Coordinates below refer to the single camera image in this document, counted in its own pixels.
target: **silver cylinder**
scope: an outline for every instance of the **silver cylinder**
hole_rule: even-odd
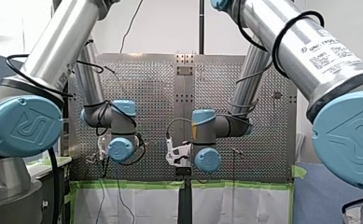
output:
[[[236,21],[238,5],[227,9]],[[288,0],[245,0],[241,19],[272,52],[275,38],[301,11]],[[363,62],[312,19],[303,19],[283,37],[278,59],[289,78],[309,101],[313,121],[329,101],[363,84]]]
[[[82,49],[78,57],[80,61],[96,63],[93,45],[90,43]],[[76,77],[84,105],[97,105],[104,101],[102,82],[96,68],[78,63],[76,65]]]
[[[63,1],[21,71],[62,91],[98,18],[99,8],[90,0]]]
[[[0,160],[0,201],[30,188],[31,177],[22,158]]]
[[[246,118],[248,111],[253,108],[253,105],[257,102],[259,89],[264,80],[264,73],[262,72],[268,64],[270,55],[257,47],[250,45],[247,55],[245,56],[242,74],[236,90],[231,100],[229,112],[232,115]]]

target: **label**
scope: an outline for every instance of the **label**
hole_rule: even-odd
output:
[[[308,66],[323,75],[334,74],[347,65],[363,63],[352,51],[331,35],[312,41],[301,48],[300,52],[308,60]]]

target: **green tape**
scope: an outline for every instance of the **green tape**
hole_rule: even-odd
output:
[[[220,189],[220,188],[242,188],[242,189],[276,189],[276,190],[289,190],[290,184],[270,184],[259,183],[249,181],[231,181],[231,180],[212,180],[208,183],[199,183],[198,181],[192,181],[192,187],[194,189]]]
[[[75,189],[101,189],[102,186],[99,181],[73,181],[70,183],[71,188]],[[120,180],[119,186],[121,189],[181,189],[183,182],[171,181],[158,181],[158,182],[142,182],[142,181],[128,181]],[[105,189],[117,189],[118,181],[106,179],[103,181]]]
[[[297,165],[292,166],[292,176],[300,179],[304,179],[306,176],[307,171],[303,169],[302,167],[299,167]]]
[[[105,179],[103,182],[105,189],[117,189],[117,180]],[[289,190],[289,224],[292,224],[293,218],[293,204],[294,204],[294,185],[293,184],[269,184],[249,181],[233,181],[231,180],[210,180],[207,183],[199,183],[192,180],[192,187],[194,189],[219,189],[227,187],[236,187],[244,189],[274,189],[274,190]],[[128,181],[120,180],[119,186],[122,189],[182,189],[184,187],[183,181],[156,181],[156,182],[142,182],[142,181]],[[71,224],[74,223],[76,196],[78,189],[101,189],[100,180],[86,180],[86,181],[72,181],[70,182],[70,201],[71,201]]]

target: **logo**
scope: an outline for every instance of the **logo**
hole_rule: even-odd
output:
[[[50,132],[54,119],[33,109],[23,111],[12,130],[11,136],[34,144],[43,144]]]
[[[363,112],[330,131],[328,139],[357,172],[363,173]]]

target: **metal stand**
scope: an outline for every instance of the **metal stand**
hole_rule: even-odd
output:
[[[192,224],[192,185],[190,178],[192,169],[187,167],[175,168],[175,175],[184,181],[184,187],[178,191],[178,220],[177,224]]]

